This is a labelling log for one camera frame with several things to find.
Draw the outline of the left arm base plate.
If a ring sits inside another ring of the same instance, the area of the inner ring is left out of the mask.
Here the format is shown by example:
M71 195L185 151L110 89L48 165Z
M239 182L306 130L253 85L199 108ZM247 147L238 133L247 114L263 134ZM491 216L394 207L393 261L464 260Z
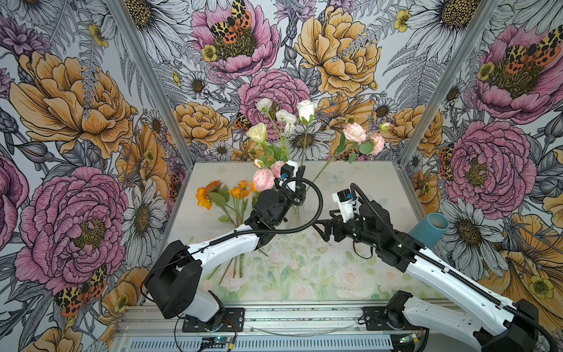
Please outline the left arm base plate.
M184 333L219 333L242 332L245 324L246 310L242 307L227 307L223 310L222 319L213 318L209 322L187 316L182 320L181 331Z

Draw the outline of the teal cylindrical vase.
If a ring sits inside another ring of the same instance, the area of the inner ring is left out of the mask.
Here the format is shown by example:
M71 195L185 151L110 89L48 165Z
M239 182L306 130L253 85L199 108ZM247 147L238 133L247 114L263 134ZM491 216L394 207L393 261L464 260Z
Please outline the teal cylindrical vase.
M442 239L449 227L450 222L445 216L432 213L423 218L408 234L423 243L425 247L432 249Z

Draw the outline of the pink carnation flower stem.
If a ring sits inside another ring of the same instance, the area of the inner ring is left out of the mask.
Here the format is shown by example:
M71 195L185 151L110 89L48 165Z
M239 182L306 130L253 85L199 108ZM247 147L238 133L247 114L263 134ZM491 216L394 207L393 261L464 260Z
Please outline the pink carnation flower stem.
M330 154L313 181L315 182L335 161L343 160L353 164L359 157L381 154L385 145L386 139L380 132L368 132L358 123L348 123L340 134L336 150Z

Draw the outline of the light pink peony stem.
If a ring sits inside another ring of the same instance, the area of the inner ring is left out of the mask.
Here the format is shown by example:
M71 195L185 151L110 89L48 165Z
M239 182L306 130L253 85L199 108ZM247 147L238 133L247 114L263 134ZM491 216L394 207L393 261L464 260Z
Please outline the light pink peony stem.
M281 168L285 165L284 161L276 161L271 167L267 167L264 161L255 160L257 171L252 180L252 190L263 192L274 187L274 181L281 175Z

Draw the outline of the clear glass vase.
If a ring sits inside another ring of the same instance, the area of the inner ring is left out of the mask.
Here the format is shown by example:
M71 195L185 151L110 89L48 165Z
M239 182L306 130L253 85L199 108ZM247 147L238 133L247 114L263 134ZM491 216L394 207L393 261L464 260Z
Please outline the clear glass vase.
M292 205L287 214L287 227L297 228L305 225L309 220L307 213L308 205L306 198L303 198L300 205Z

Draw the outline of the pink rosebud stem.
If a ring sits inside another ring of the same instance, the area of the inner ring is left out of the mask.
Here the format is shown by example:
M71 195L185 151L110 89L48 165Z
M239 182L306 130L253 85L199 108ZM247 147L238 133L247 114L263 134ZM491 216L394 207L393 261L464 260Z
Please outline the pink rosebud stem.
M310 100L302 101L298 104L299 120L303 133L299 136L297 146L301 150L299 157L300 165L306 160L307 150L313 145L314 139L309 134L309 127L315 121L316 103Z

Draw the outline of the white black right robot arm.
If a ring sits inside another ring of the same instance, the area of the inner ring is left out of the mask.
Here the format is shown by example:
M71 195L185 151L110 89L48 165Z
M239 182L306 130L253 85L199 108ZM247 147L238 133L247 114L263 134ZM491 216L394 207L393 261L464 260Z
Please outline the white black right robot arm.
M312 226L324 241L349 238L366 244L382 262L434 287L457 306L447 309L399 290L373 316L375 322L396 330L434 330L478 351L533 351L539 337L550 351L560 351L558 341L540 325L536 306L494 293L447 265L420 241L394 230L388 212L377 202L362 202L357 211L345 202L329 214Z

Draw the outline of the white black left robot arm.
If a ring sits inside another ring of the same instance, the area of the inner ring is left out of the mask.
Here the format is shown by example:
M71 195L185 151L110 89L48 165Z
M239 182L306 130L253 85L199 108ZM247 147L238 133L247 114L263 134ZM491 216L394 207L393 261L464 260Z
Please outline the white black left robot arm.
M285 230L279 226L293 205L304 203L310 184L302 177L280 180L258 196L250 217L230 233L191 245L180 240L169 243L143 281L163 317L197 319L210 330L222 324L226 309L215 293L198 289L202 277L233 258L268 245L275 236L302 231L301 227Z

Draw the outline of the orange daisy flower stem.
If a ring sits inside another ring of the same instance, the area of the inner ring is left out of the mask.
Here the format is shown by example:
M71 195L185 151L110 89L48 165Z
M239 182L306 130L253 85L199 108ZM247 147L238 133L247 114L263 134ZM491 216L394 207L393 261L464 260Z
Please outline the orange daisy flower stem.
M234 221L232 220L232 214L227 208L227 203L230 199L228 190L228 187L221 181L213 181L203 189L201 201L202 205L208 210L218 208L223 213L220 217L218 217L220 222L230 223L233 227L235 227Z

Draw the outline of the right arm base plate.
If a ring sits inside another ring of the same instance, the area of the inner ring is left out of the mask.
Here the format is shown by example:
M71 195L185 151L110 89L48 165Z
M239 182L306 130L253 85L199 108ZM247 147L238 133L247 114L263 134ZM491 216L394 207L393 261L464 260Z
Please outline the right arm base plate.
M383 306L363 307L358 324L364 325L367 331L419 331L421 329L409 323L402 312Z

